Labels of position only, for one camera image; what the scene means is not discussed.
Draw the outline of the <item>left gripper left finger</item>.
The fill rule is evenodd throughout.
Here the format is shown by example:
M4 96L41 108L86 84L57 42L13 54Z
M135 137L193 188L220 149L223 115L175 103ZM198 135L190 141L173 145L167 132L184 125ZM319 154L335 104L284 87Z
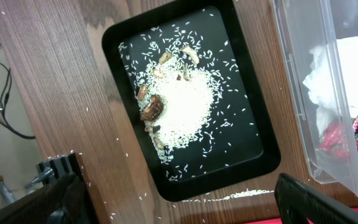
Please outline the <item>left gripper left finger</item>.
M76 174L57 181L0 209L0 224L87 223L85 185Z

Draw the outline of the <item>red snack wrapper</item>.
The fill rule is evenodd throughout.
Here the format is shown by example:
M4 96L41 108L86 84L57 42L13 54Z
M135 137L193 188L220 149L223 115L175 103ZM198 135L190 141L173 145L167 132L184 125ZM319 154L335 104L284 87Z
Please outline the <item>red snack wrapper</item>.
M340 121L330 121L328 127L320 135L318 149L322 149L326 154L344 159L349 155L347 151L349 145L345 137L342 136L341 126ZM352 118L352 131L358 153L358 116Z

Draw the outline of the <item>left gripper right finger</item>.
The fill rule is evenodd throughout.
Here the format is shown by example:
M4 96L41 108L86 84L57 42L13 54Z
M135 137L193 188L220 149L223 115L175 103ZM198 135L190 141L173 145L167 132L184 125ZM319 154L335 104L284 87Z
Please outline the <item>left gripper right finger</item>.
M281 173L274 191L284 224L358 224L358 212Z

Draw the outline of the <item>white napkin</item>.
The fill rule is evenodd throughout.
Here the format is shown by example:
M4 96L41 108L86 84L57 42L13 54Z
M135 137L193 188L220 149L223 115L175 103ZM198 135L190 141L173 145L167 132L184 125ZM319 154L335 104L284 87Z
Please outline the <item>white napkin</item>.
M337 40L337 49L341 64L342 79L346 89L346 98L351 118L358 116L358 36ZM318 105L316 126L319 135L328 127L330 121L338 116L333 95L333 81L328 65L326 47L317 45L309 50L313 56L311 72L302 81L308 89L312 103Z

